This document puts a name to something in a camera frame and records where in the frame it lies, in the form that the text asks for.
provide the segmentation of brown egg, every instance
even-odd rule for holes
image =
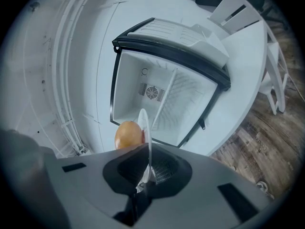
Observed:
[[[115,148],[141,145],[143,143],[141,128],[134,121],[123,122],[115,133],[114,143]]]

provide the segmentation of mini fridge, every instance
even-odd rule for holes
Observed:
[[[112,41],[117,53],[110,121],[136,121],[144,108],[154,141],[181,147],[230,88],[229,56],[210,30],[150,18]]]

